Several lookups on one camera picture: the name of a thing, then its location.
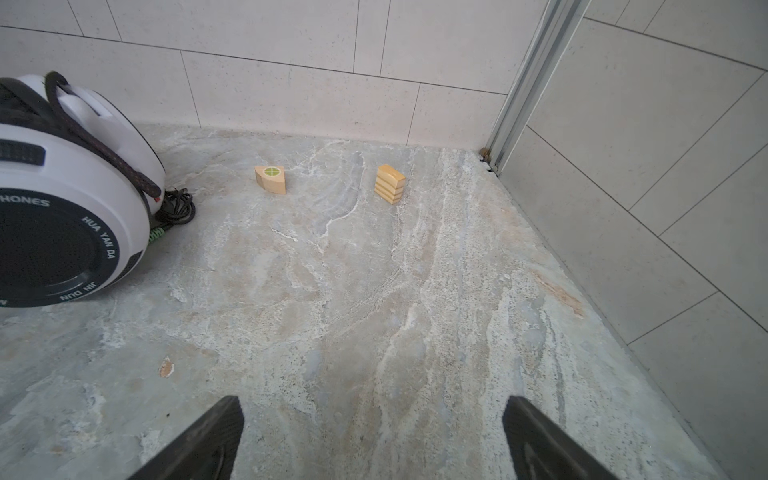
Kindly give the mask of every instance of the black vent grille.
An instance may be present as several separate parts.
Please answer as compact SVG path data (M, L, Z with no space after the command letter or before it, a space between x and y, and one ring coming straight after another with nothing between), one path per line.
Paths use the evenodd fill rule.
M54 285L76 277L94 262L96 246L82 222L33 204L2 205L0 284L32 289Z
M122 271L122 272L120 272L120 275L116 276L116 277L114 278L114 280L112 280L112 281L109 283L109 285L111 285L112 283L115 283L115 282L119 281L121 278L123 278L124 276L128 275L128 272L130 272L131 270L133 270L133 269L134 269L134 267L136 266L136 264L139 262L139 259L141 258L141 254L142 254L143 252L144 252L144 251L142 250L142 251L141 251L141 252L139 252L139 253L134 253L133 255L131 255L131 258L129 258L129 259L128 259L128 263L126 263L126 264L125 264L125 268L123 269L123 271Z
M21 141L0 140L0 160L40 167L45 163L45 149Z

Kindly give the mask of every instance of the grout line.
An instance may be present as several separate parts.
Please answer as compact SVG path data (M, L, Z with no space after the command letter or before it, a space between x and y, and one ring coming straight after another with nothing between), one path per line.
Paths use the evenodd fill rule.
M386 25L384 25L384 45L382 45L382 61L379 65L379 76L382 76L382 69L384 68L384 49L386 48L386 32L389 30L389 10L392 9L392 0L389 0L389 7L386 8Z
M624 6L624 10L621 11L621 13L619 14L619 18L616 19L616 23L614 23L614 25L619 24L619 20L621 20L621 16L624 14L624 12L627 11L627 7L629 6L630 3L632 3L632 0L627 0L627 4Z
M568 160L568 158L567 158L565 155L563 155L563 154L562 154L562 153L561 153L561 152L560 152L560 151L559 151L557 148L555 148L555 147L554 147L554 145L552 145L551 143L549 143L549 142L548 142L548 141L547 141L547 140L546 140L544 137L542 137L541 135L539 135L539 134L536 132L536 130L534 130L533 128L531 128L531 126L530 126L530 125L525 125L525 126L526 126L526 127L527 127L527 128L530 130L530 131L532 131L533 133L535 133L535 134L536 134L536 135L537 135L539 138L541 138L541 139L544 141L544 143L546 143L547 145L549 145L549 146L552 148L552 150L554 150L554 151L558 152L558 154L559 154L561 157L563 157L563 158L565 159L565 161L567 161L569 164L571 164L571 166L572 166L573 168L575 168L576 170L578 170L578 172L579 172L580 174L584 175L584 176L585 176L585 177L586 177L586 178L587 178L587 179L588 179L590 182L592 182L592 183L593 183L593 184L594 184L594 185L595 185L597 188L599 188L599 189L600 189L600 191L602 191L604 194L606 194L606 195L608 196L608 198L610 198L611 200L613 200L613 201L614 201L614 202L615 202L615 203L616 203L616 204L617 204L617 205L618 205L618 206L619 206L619 207L620 207L622 210L624 210L624 211L625 211L625 212L627 212L627 213L628 213L628 214L629 214L629 215L630 215L632 218L634 218L634 219L635 219L635 220L636 220L636 221L637 221L637 222L638 222L640 225L642 225L642 226L643 226L643 228L645 228L645 230L648 230L648 232L650 232L650 234L651 234L651 235L653 235L654 237L656 237L656 238L657 238L657 239L658 239L658 240L659 240L661 243L663 243L663 244L664 244L664 246L666 246L668 249L670 249L670 251L671 251L672 253L674 253L675 255L677 255L677 257L678 257L680 260L684 261L684 262L685 262L685 264L686 264L686 265L688 265L688 266L689 266L689 267L690 267L690 268L691 268L691 269L692 269L694 272L698 273L698 274L701 276L701 278L705 279L705 280L707 281L707 283L709 283L709 284L710 284L710 285L711 285L711 286L712 286L712 287L713 287L715 290L719 290L719 291L720 291L720 293L722 293L722 294L723 294L723 295L724 295L724 296L725 296L725 297L726 297L726 298L727 298L727 299L728 299L728 300L729 300L729 301L730 301L730 302L731 302L733 305L735 305L736 307L738 307L738 309L739 309L739 310L741 310L741 312L742 312L744 315L746 315L746 316L747 316L747 317L748 317L750 320L752 320L753 322L755 322L755 323L756 323L756 324L757 324L757 325L758 325L758 326L759 326L761 329L763 329L763 330L764 330L766 333L768 333L768 329L767 329L766 327L764 327L764 326L760 325L760 322L758 322L757 320L755 320L755 319L754 319L754 318L753 318L753 317L752 317L752 316L751 316L749 313L747 313L747 312L746 312L746 310L745 310L745 309L741 308L741 306L740 306L738 303L734 302L734 301L733 301L733 300L732 300L732 299L731 299L731 298L730 298L728 295L726 295L726 293L725 293L724 291L722 291L722 289L721 289L721 288L719 288L717 285L715 285L715 284L714 284L714 283L713 283L713 282L712 282L710 279L706 278L706 277L705 277L705 276L704 276L704 275L703 275L703 274L702 274L702 273L701 273L701 272L700 272L700 271L699 271L699 270L698 270L698 269L697 269L695 266L691 265L691 264L690 264L690 262L689 262L688 260L685 260L685 258L684 258L682 255L680 255L680 254L679 254L679 253L678 253L678 252L677 252L677 251L676 251L674 248L670 247L669 243L667 243L667 242L665 242L664 240L662 240L662 239L661 239L661 236L659 236L659 235L656 235L656 234L654 233L654 231L653 231L653 230L651 230L650 228L646 227L645 223L641 222L639 218L637 218L636 216L634 216L634 215L632 214L632 212L630 212L629 210L627 210L626 208L624 208L624 205L622 205L622 204L618 203L618 202L616 201L616 199L615 199L615 198L613 198L613 197L612 197L612 196L611 196L611 195L610 195L610 194L609 194L607 191L603 190L603 187L601 187L600 185L598 185L598 183L597 183L597 182L595 182L594 180L592 180L592 179L589 177L589 175L587 175L586 173L584 173L583 171L581 171L581 168L577 167L577 166L576 166L576 165L575 165L573 162L571 162L570 160Z
M667 3L667 0L663 0L661 2L661 5L659 5L659 8L656 9L656 13L654 13L654 16L650 18L650 22L648 22L648 25L645 25L645 28L643 28L643 33L645 33L645 31L648 30L648 27L650 27L650 24L654 22L654 18L656 18L656 15L659 15L659 11L661 10L661 7L663 7L665 3Z
M416 116L416 105L419 104L419 92L422 90L422 84L419 84L419 89L416 91L416 101L413 102L413 113L411 114L411 124L408 127L408 137L406 137L406 147L411 140L411 128L413 128L413 118Z
M355 49L352 53L352 73L355 73L355 60L357 59L357 29L360 24L360 0L357 0L357 17L355 18Z
M187 85L190 86L190 95L192 96L192 106L194 107L194 114L197 115L197 124L200 128L203 124L200 122L200 113L197 112L197 104L194 101L194 93L192 93L192 82L190 82L190 75L187 73L187 64L184 63L184 54L179 50L179 56L181 57L181 66L184 67L184 74L187 76Z
M659 177L659 178L658 178L658 180L656 180L656 181L654 182L654 184L653 184L653 185L651 185L651 186L650 186L650 188L649 188L648 190L646 190L646 191L645 191L645 193L644 193L644 194L642 194L642 195L641 195L641 197L640 197L640 198L638 198L638 199L637 199L637 201L636 201L635 203L633 203L631 207L629 207L629 210L632 210L632 209L634 208L634 206L635 206L635 205L637 205L637 204L640 202L640 200L643 200L643 197L645 197L646 195L648 195L648 192L650 192L650 191L651 191L651 189L653 189L654 187L656 187L656 184L657 184L657 183L659 183L659 182L661 181L661 179L662 179L662 178L664 178L664 175L668 174L668 173L670 172L670 170L672 170L672 168L673 168L675 165L677 165L677 162L679 162L679 161L683 160L683 157L685 157L686 155L688 155L688 152L690 151L690 149L691 149L691 148L693 148L693 147L695 147L695 146L696 146L696 144L698 144L698 143L701 141L701 139L702 139L702 138L704 138L704 135L706 135L706 134L710 133L710 130L712 130L712 129L715 127L715 125L717 125L717 122L719 122L719 121L720 121L720 120L721 120L723 117L725 117L725 116L726 116L726 114L727 114L727 113L730 111L730 109L731 109L731 108L733 108L733 107L735 107L735 106L736 106L736 104L737 104L737 103L739 103L739 100L741 100L741 98L742 98L744 95L746 95L746 93L747 93L749 90L751 90L751 89L752 89L752 87L754 87L754 86L755 86L755 84L756 84L756 83L757 83L757 82L758 82L758 81L759 81L759 80L760 80L760 79L763 77L763 75L764 75L764 74L765 74L765 72L761 73L761 74L760 74L760 76L759 76L759 77L757 77L757 80L755 80L755 81L754 81L754 82L753 82L753 83L752 83L752 84L751 84L751 85L750 85L750 86L749 86L749 87L748 87L748 88L747 88L747 89L744 91L744 93L742 93L741 95L739 95L739 97L736 99L736 101L735 101L735 102L734 102L734 103L733 103L733 104L732 104L730 107L728 107L728 109L727 109L727 110L725 110L725 112L723 112L723 114L722 114L722 115L720 115L720 116L717 118L717 120L715 120L715 123L713 123L713 124L712 124L712 126L711 126L711 127L709 127L709 128L707 129L707 131L705 131L705 132L704 132L704 133L703 133L703 134L702 134L702 135L701 135L701 136L698 138L698 140L694 141L694 144L692 144L690 147L688 147L688 150L685 150L685 153L683 153L683 154L680 156L680 158L678 158L678 159L677 159L677 160L676 160L676 161L675 161L675 162L674 162L674 163L673 163L673 164L672 164L672 165L671 165L669 168L667 168L667 171L665 171L665 172L664 172L664 174L662 174L662 175L661 175L661 177Z
M226 54L221 54L221 53L210 53L208 51L187 50L185 48L163 47L163 46L160 46L160 45L149 45L149 44L146 44L146 43L137 43L135 41L118 41L118 40L112 40L111 38L88 37L88 36L84 36L84 35L83 36L73 35L71 33L59 33L57 31L37 30L35 28L8 27L8 26L5 26L5 25L0 25L0 29L2 29L2 28L13 28L14 30L22 30L22 31L36 31L36 32L39 32L39 33L48 33L48 34L52 34L52 35L64 35L64 36L67 36L67 37L75 37L75 38L90 38L91 40L113 41L115 43L122 43L122 44L126 44L126 45L137 45L139 47L162 48L163 50L172 50L172 51L185 51L187 53L199 53L201 55L213 55L214 57L235 58L237 60L261 61L263 63L269 63L269 64L274 64L274 65L286 65L288 67L308 68L310 70L321 70L321 71L333 71L333 72L336 72L336 73L343 73L343 74L349 74L349 75L358 75L360 77L383 78L385 80L405 81L405 82L413 83L413 84L432 85L432 86L435 86L435 87L455 88L457 90L477 91L477 92L480 92L480 93L483 93L483 94L493 94L493 95L504 95L504 96L507 96L506 93L500 93L500 92L497 92L497 91L479 90L477 88L454 87L453 85L434 84L434 83L430 83L428 81L408 80L407 78L381 77L379 75L355 73L354 71L334 70L332 68L323 68L323 67L310 67L308 65L295 65L295 64L292 64L292 63L285 63L283 61L260 60L259 58L237 57L235 55L226 55Z
M109 0L104 0L107 3L107 8L109 8L109 15L112 15L112 23L114 23L114 29L118 31L118 37L120 38L120 41L123 41L123 35L120 35L120 29L118 28L118 22L114 19L114 13L112 13L112 7L109 6Z
M613 24L610 24L608 22L603 22L602 20L595 20L594 18L584 17L584 19L585 20L589 20L590 22L595 22L595 23L601 23L603 25L608 25L609 27L619 28L620 30L631 31L634 34L642 35L644 37L655 38L657 40L665 41L666 43L671 43L672 45L678 45L680 47L689 48L690 50L700 51L701 53L706 53L707 55L712 55L713 57L718 57L718 58L723 58L725 60L730 60L730 61L735 62L737 64L746 65L747 67L751 67L751 68L756 68L757 70L760 70L760 71L766 71L766 69L763 68L763 67L758 67L757 65L752 65L751 63L746 63L745 61L736 60L735 58L726 57L725 55L720 55L720 54L717 54L717 53L712 53L711 51L702 50L701 48L691 47L690 45L685 45L685 44L682 44L682 43L678 43L676 41L667 40L666 38L656 37L654 35L649 35L647 33L643 33L642 31L636 31L636 30L632 30L631 28L620 27L619 25L613 25Z
M72 4L69 2L69 0L67 0L67 5L69 5L69 9L72 11L72 16L74 17L74 23L78 24L78 28L80 28L80 35L84 37L85 33L83 33L83 28L80 26L80 22L78 21L78 16L74 14L74 8L72 8Z
M701 202L703 202L703 201L704 201L704 199L705 199L705 198L709 197L709 196L710 196L710 194L712 194L712 192L714 192L715 190L717 190L717 188L718 188L720 185L724 184L724 183L726 182L726 180L728 180L728 179L729 179L729 178L731 178L733 175L735 175L737 171L741 170L741 167L743 167L744 165L748 164L748 163L750 162L750 160L752 160L753 158L755 158L755 156L757 156L757 154L758 154L758 153L760 153L761 151L763 151L763 149L764 149L765 147L768 147L768 144L765 144L765 145L763 145L762 147L760 147L760 149L759 149L758 151L756 151L756 152L755 152L755 153L754 153L754 154L753 154L751 157L747 158L747 159L746 159L746 161L745 161L744 163L742 163L741 165L739 165L739 167L738 167L736 170L734 170L733 172L731 172L731 173L730 173L730 175L728 175L727 177L725 177L725 178L723 179L723 181L721 181L720 183L718 183L718 184L717 184L717 186L715 186L715 188L713 188L712 190L710 190L710 192L709 192L708 194L706 194L706 195L704 195L703 197L701 197L701 200L697 201L697 202L696 202L696 203L695 203L695 204L694 204L694 205L693 205L691 208L689 208L688 210L685 210L685 213L684 213L684 214L682 214L682 215L680 215L680 218L678 218L677 220L675 220L674 222L672 222L672 225L676 224L676 223L677 223L677 222L679 222L679 221L680 221L680 220L681 220L683 217L685 217L686 215L688 215L688 212L690 212L691 210L693 210L694 208L696 208L696 205L700 204ZM664 235L664 234L667 232L667 230L669 230L670 228L672 228L672 225L670 225L669 227L665 228L663 232L659 233L659 237L661 237L662 235Z
M709 295L705 296L703 299L699 300L698 302L696 302L696 303L694 303L693 305L689 306L688 308L686 308L686 309L685 309L685 310L683 310L682 312L680 312L680 313L678 313L677 315L673 316L673 317L672 317L672 318L670 318L669 320L664 320L664 321L663 321L662 323L660 323L659 325L656 325L654 328L652 328L652 329L648 330L646 333L643 333L642 335L640 335L640 336L639 336L639 337L637 337L636 339L634 339L634 340L632 340L631 342L629 342L629 343L627 344L627 346L629 346L629 345L632 345L633 343L637 342L639 339L643 338L643 337L644 337L644 336L646 336L648 333L651 333L651 332L653 332L655 329L659 328L660 326L662 326L662 325L666 325L667 323L669 323L669 322L671 322L672 320L676 319L677 317L679 317L679 316L680 316L680 315L682 315L683 313L687 312L688 310L690 310L690 309L694 308L696 305L698 305L699 303L702 303L704 300L706 300L706 299L710 298L712 295L714 295L714 294L716 294L716 293L722 293L722 292L720 292L719 290L715 290L714 292L712 292L712 293L710 293Z

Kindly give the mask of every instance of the grooved wooden block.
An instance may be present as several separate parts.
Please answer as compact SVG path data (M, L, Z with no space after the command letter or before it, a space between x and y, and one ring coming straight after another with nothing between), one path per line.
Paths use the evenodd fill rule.
M282 167L256 167L256 183L268 192L285 195L285 169Z
M406 185L406 176L390 167L382 165L376 174L376 185L373 191L379 194L381 198L396 204L402 197L402 190Z

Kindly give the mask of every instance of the black rope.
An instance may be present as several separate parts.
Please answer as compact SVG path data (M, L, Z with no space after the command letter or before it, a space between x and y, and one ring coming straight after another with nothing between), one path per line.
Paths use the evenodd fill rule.
M138 190L145 192L147 195L154 198L155 201L160 201L160 196L163 191L156 183L140 171L134 170L129 164L125 163L125 160L120 158L118 154L114 153L107 145L88 133L87 130L64 111L64 108L61 107L61 104L58 101L56 88L67 86L69 86L67 79L57 71L51 71L45 75L45 95L48 97L48 103L51 104L51 108L56 117L73 135L80 137L85 143L95 148L112 167L118 169L118 171Z
M195 208L192 203L192 194L186 188L181 190L166 190L163 204L154 219L162 223L161 227L168 230L173 225L190 223L194 218Z

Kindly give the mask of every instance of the gray stone floor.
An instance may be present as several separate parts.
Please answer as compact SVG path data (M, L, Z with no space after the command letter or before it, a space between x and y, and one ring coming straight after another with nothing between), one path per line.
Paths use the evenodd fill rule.
M197 218L105 291L0 310L4 478L125 478L227 394L239 480L514 478L512 394L620 478L717 477L473 153L143 130Z

